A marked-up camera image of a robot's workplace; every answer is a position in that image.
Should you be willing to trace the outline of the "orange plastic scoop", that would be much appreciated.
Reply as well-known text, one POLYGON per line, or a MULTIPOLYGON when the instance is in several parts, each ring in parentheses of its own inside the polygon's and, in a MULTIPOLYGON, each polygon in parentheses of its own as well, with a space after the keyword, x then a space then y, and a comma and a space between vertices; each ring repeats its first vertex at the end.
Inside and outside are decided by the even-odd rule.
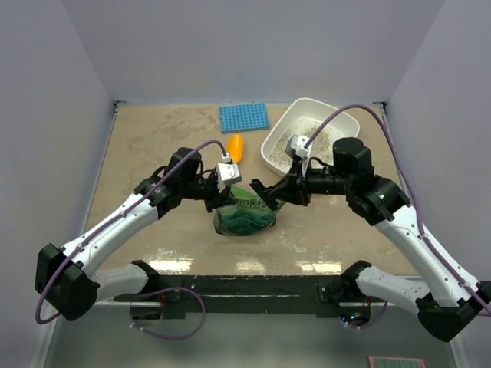
POLYGON ((230 155, 230 158, 234 163, 239 163, 242 159, 244 151, 244 139, 242 135, 231 135, 227 144, 226 151, 230 155))

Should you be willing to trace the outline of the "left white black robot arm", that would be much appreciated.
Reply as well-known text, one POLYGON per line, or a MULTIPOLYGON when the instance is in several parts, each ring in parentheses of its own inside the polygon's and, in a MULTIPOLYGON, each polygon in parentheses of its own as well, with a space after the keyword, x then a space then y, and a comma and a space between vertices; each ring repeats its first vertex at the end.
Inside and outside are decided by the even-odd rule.
POLYGON ((158 274, 143 261, 101 271, 101 265, 120 246, 160 220, 184 199, 203 202, 207 212, 236 203, 232 185, 242 179, 228 153, 205 169, 197 149, 179 148, 170 161, 143 179, 133 193, 91 230, 61 247, 52 243, 38 253, 35 290, 38 310, 48 302, 58 316, 77 320, 98 301, 135 294, 142 301, 159 291, 158 274))

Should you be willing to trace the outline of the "black bag clip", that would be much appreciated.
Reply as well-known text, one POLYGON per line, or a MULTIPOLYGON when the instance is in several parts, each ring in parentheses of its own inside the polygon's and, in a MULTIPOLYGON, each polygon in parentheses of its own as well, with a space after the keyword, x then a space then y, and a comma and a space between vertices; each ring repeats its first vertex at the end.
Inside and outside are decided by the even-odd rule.
POLYGON ((278 209, 277 201, 270 196, 271 189, 264 187, 259 179, 253 179, 250 183, 250 187, 260 197, 260 199, 268 206, 272 211, 278 209))

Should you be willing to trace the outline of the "white litter box tray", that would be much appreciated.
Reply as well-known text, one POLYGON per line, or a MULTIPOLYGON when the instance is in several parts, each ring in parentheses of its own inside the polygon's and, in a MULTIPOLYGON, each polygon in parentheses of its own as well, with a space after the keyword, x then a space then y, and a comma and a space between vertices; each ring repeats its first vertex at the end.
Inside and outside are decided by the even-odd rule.
MULTIPOLYGON (((261 146, 261 155, 267 166, 280 176, 285 175, 292 163, 285 148, 291 136, 311 137, 319 126, 335 111, 327 103, 311 98, 299 98, 279 118, 261 146)), ((356 137, 360 132, 359 122, 348 113, 337 115, 316 136, 311 144, 311 156, 323 163, 333 163, 332 146, 336 140, 356 137)))

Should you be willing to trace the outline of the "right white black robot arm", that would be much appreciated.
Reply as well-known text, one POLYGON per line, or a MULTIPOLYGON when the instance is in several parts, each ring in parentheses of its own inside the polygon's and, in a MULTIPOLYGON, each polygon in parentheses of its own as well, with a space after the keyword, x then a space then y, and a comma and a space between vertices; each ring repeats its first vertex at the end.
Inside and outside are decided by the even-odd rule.
POLYGON ((421 280, 409 281, 358 261, 342 274, 342 293, 350 301, 363 296, 394 304, 417 316, 433 337, 451 341, 490 303, 490 282, 478 281, 454 265, 450 255, 425 228, 417 227, 417 212, 392 180, 374 172, 371 151, 358 138, 341 138, 333 145, 333 165, 314 169, 306 136, 292 136, 286 153, 288 173, 274 186, 257 189, 270 209, 278 202, 307 206, 312 195, 344 196, 348 207, 375 227, 401 251, 421 280))

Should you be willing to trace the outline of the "green litter bag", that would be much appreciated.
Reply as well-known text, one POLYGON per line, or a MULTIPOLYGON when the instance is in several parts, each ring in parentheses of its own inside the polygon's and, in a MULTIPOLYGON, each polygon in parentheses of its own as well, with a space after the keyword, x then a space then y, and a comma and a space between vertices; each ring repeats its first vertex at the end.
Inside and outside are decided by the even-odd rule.
POLYGON ((226 236, 249 236, 275 226, 277 213, 285 205, 278 200, 278 208, 271 210, 255 193, 232 186, 237 202, 218 208, 213 225, 215 232, 226 236))

